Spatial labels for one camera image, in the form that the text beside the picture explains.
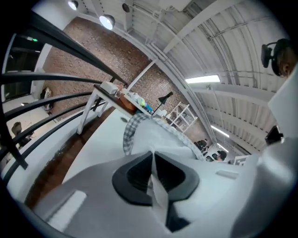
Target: white table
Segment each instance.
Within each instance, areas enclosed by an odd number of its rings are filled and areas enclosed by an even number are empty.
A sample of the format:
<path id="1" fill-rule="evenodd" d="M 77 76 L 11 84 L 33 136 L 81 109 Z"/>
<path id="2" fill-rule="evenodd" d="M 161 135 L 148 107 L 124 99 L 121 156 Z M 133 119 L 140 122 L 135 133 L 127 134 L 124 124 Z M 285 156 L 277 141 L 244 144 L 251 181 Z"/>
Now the white table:
<path id="1" fill-rule="evenodd" d="M 77 133 L 79 135 L 82 133 L 88 113 L 98 96 L 100 98 L 102 98 L 104 101 L 106 101 L 106 103 L 103 105 L 101 111 L 98 113 L 98 115 L 97 115 L 98 117 L 101 117 L 102 113 L 104 112 L 104 110 L 106 109 L 108 104 L 112 105 L 114 108 L 116 108 L 117 110 L 122 112 L 124 115 L 128 116 L 129 118 L 131 118 L 135 114 L 132 110 L 129 110 L 128 108 L 126 108 L 124 106 L 124 104 L 118 98 L 114 97 L 111 94 L 108 94 L 105 90 L 100 88 L 99 85 L 94 85 L 94 90 L 89 97 L 89 100 L 87 102 L 87 105 L 85 107 L 83 115 L 81 117 L 81 121 L 78 125 Z M 136 108 L 138 108 L 142 113 L 151 116 L 151 114 L 149 112 L 145 111 L 140 105 L 138 105 L 134 100 L 132 100 L 131 97 L 129 97 L 128 95 L 124 95 L 124 97 L 128 101 L 130 101 L 133 105 L 135 105 Z"/>

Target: table leg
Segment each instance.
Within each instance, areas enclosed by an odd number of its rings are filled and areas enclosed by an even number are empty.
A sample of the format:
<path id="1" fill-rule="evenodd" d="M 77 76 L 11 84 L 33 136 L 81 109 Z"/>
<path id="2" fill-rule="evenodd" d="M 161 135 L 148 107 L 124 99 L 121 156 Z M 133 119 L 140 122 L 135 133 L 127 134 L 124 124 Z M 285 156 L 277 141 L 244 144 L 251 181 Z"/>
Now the table leg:
<path id="1" fill-rule="evenodd" d="M 102 114 L 103 114 L 104 110 L 106 109 L 107 105 L 108 105 L 108 102 L 106 102 L 106 103 L 103 105 L 101 111 L 100 111 L 100 112 L 98 113 L 98 115 L 97 115 L 98 117 L 101 117 L 101 116 L 102 116 Z"/>
<path id="2" fill-rule="evenodd" d="M 96 97 L 97 97 L 97 93 L 96 93 L 95 90 L 93 90 L 92 94 L 91 94 L 90 97 L 89 97 L 89 100 L 88 100 L 88 102 L 87 102 L 87 105 L 86 105 L 86 107 L 85 107 L 85 110 L 84 110 L 84 112 L 83 112 L 83 115 L 82 115 L 82 117 L 81 117 L 81 121 L 80 121 L 80 123 L 79 123 L 79 125 L 78 125 L 77 133 L 78 133 L 79 135 L 80 135 L 80 134 L 82 133 L 82 131 L 83 131 L 83 127 L 84 127 L 84 125 L 85 125 L 85 121 L 86 121 L 86 119 L 87 119 L 88 113 L 89 113 L 89 111 L 90 111 L 92 105 L 94 104 L 94 102 L 95 102 L 95 100 L 96 100 Z"/>

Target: red brick wall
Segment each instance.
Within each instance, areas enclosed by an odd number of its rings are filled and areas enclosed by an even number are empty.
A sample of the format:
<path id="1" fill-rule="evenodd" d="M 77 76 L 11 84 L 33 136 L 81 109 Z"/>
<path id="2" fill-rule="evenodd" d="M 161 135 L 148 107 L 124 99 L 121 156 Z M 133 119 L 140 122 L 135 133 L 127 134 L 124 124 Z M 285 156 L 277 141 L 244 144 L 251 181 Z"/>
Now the red brick wall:
<path id="1" fill-rule="evenodd" d="M 88 49 L 128 83 L 132 82 L 150 63 L 147 56 L 134 45 L 91 21 L 76 18 L 65 28 L 64 32 Z M 111 79 L 111 76 L 89 63 L 54 47 L 51 49 L 43 68 L 48 73 L 64 73 L 98 81 L 109 81 Z M 53 91 L 53 96 L 93 90 L 92 84 L 80 82 L 46 81 L 46 85 Z M 186 98 L 156 65 L 153 65 L 142 76 L 134 85 L 132 91 L 142 96 L 153 109 L 156 109 L 159 105 L 158 97 L 165 96 L 171 91 L 174 95 L 167 100 L 161 109 L 170 112 L 180 101 L 187 104 Z M 54 105 L 53 113 L 87 100 L 88 97 L 80 97 L 57 102 Z M 205 129 L 199 121 L 188 129 L 186 134 L 193 141 L 206 137 Z"/>

